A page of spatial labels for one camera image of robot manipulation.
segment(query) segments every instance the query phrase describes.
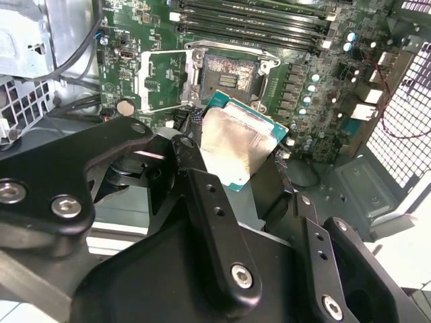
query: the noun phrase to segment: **motherboard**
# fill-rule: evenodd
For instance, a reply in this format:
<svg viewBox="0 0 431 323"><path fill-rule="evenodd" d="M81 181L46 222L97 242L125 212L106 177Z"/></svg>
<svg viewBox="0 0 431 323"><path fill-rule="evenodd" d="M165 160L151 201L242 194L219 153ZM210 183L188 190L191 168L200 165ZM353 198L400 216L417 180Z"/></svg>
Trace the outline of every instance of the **motherboard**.
<svg viewBox="0 0 431 323"><path fill-rule="evenodd" d="M104 0L102 107L156 129L220 90L288 127L291 157L332 163L383 95L368 58L393 63L389 6Z"/></svg>

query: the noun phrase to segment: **screw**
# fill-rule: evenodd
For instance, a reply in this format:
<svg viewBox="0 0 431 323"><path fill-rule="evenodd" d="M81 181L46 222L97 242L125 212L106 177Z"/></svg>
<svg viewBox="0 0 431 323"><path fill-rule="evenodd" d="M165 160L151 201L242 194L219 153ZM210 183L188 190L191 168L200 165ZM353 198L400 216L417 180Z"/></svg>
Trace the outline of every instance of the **screw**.
<svg viewBox="0 0 431 323"><path fill-rule="evenodd" d="M202 58L203 58L203 54L202 54L202 52L196 52L196 53L195 53L195 58L196 58L196 59L202 59Z"/></svg>
<svg viewBox="0 0 431 323"><path fill-rule="evenodd" d="M51 204L51 210L55 215L70 219L81 213L82 206L72 196L57 197Z"/></svg>
<svg viewBox="0 0 431 323"><path fill-rule="evenodd" d="M347 226L343 222L337 221L337 225L341 230L347 231Z"/></svg>
<svg viewBox="0 0 431 323"><path fill-rule="evenodd" d="M306 196L301 195L301 199L302 199L302 202L304 202L305 204L307 205L311 204L311 201Z"/></svg>
<svg viewBox="0 0 431 323"><path fill-rule="evenodd" d="M106 37L106 36L100 37L100 39L99 39L99 43L100 43L102 46L108 46L108 43L109 43L109 39L108 39L108 37Z"/></svg>
<svg viewBox="0 0 431 323"><path fill-rule="evenodd" d="M0 203L14 204L26 197L27 191L21 184L14 182L0 183Z"/></svg>
<svg viewBox="0 0 431 323"><path fill-rule="evenodd" d="M137 133L145 133L145 127L140 123L133 123L132 129Z"/></svg>
<svg viewBox="0 0 431 323"><path fill-rule="evenodd" d="M199 98L199 96L197 95L196 92L191 92L190 98L192 99L192 101L196 101Z"/></svg>
<svg viewBox="0 0 431 323"><path fill-rule="evenodd" d="M323 305L329 315L336 321L341 321L343 319L343 312L341 311L340 306L331 296L324 295L322 298Z"/></svg>
<svg viewBox="0 0 431 323"><path fill-rule="evenodd" d="M247 268L240 264L235 264L232 266L232 277L234 277L235 282L239 287L248 289L253 284L253 278Z"/></svg>

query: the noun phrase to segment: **black cable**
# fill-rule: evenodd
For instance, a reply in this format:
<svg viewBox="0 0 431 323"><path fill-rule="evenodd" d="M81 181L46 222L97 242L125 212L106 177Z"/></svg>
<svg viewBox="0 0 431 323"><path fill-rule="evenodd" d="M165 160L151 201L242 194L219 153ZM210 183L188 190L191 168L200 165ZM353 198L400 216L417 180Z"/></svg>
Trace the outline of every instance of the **black cable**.
<svg viewBox="0 0 431 323"><path fill-rule="evenodd" d="M74 79L72 77L66 77L66 76L60 76L59 79L62 79L63 81L72 85L85 87L86 89L90 89L92 91L96 91L96 92L100 91L100 86L98 84L95 84L89 81L83 81L82 79Z"/></svg>
<svg viewBox="0 0 431 323"><path fill-rule="evenodd" d="M97 0L97 20L96 23L92 26L92 29L87 34L87 36L84 38L84 41L81 43L81 45L76 49L76 51L65 61L62 65L57 67L54 71L52 71L49 74L36 77L34 79L26 79L27 81L45 81L47 79L58 79L59 76L66 72L68 69L70 69L74 64L81 58L81 56L85 53L89 45L94 40L94 37L96 33L98 32L100 28L100 24L102 23L102 0Z"/></svg>
<svg viewBox="0 0 431 323"><path fill-rule="evenodd" d="M97 106L97 105L100 105L100 103L101 103L100 94L96 94L94 96L88 96L87 98L76 100L64 106L59 106L58 108L54 108L50 112L48 112L47 115L58 116L71 111L82 110L85 108L89 108L91 106Z"/></svg>
<svg viewBox="0 0 431 323"><path fill-rule="evenodd" d="M77 81L80 81L85 76L87 76L88 72L92 68L93 60L94 60L94 57L96 56L96 50L97 50L97 40L95 40L94 43L93 43L92 51L90 53L90 57L88 59L88 63L87 63L86 69L84 69L84 72L82 72L82 74L76 78Z"/></svg>

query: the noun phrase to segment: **red wire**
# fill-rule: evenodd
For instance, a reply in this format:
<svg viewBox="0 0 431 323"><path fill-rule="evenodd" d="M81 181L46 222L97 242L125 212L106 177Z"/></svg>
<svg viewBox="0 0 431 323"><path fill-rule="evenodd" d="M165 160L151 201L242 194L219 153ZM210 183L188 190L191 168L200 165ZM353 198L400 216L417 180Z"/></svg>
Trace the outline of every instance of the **red wire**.
<svg viewBox="0 0 431 323"><path fill-rule="evenodd" d="M375 69L377 70L377 73L379 74L379 76L380 76L380 78L381 78L382 82L384 83L384 85L385 85L385 87L386 87L386 90L388 91L388 95L389 95L388 100L386 101L385 105L382 107L382 114L381 114L381 116L380 116L380 120L381 120L381 122L382 122L382 126L383 126L383 131L384 131L388 136L390 136L390 137L392 137L392 138L396 138L396 139L415 139L415 138L420 138L420 137L423 137L423 136L429 135L429 134L431 133L431 129L430 129L430 130L428 130L428 131L426 131L426 132L424 132L424 133L420 133L419 135L412 135L412 136L397 136L397 135L395 135L394 133L392 133L392 131L390 131L390 130L387 128L387 126L386 126L386 124L385 124L385 111L386 111L386 109L388 108L389 104L391 103L391 100L392 100L393 95L392 95L392 93L391 93L391 89L389 89L389 85L388 85L388 83L387 83L387 81L386 81L385 77L383 76L382 71L381 71L381 69L380 69L379 65L378 65L378 64L376 64L376 63L374 63L374 67L375 67Z"/></svg>

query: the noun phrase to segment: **mesh panel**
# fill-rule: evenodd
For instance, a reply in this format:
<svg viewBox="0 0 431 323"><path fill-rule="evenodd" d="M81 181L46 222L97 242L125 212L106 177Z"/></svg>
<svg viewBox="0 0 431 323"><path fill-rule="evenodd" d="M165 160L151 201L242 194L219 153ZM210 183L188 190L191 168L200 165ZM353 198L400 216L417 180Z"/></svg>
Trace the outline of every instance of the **mesh panel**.
<svg viewBox="0 0 431 323"><path fill-rule="evenodd" d="M0 145L20 138L48 111L47 82L20 82L0 77Z"/></svg>
<svg viewBox="0 0 431 323"><path fill-rule="evenodd" d="M409 0L404 1L401 5L402 9L412 10L416 12L431 13L431 0Z"/></svg>
<svg viewBox="0 0 431 323"><path fill-rule="evenodd" d="M414 136L431 127L431 44L426 43L413 60L385 111L385 125L396 136ZM400 187L431 166L431 135L396 139L383 131L381 122L367 143L379 162Z"/></svg>

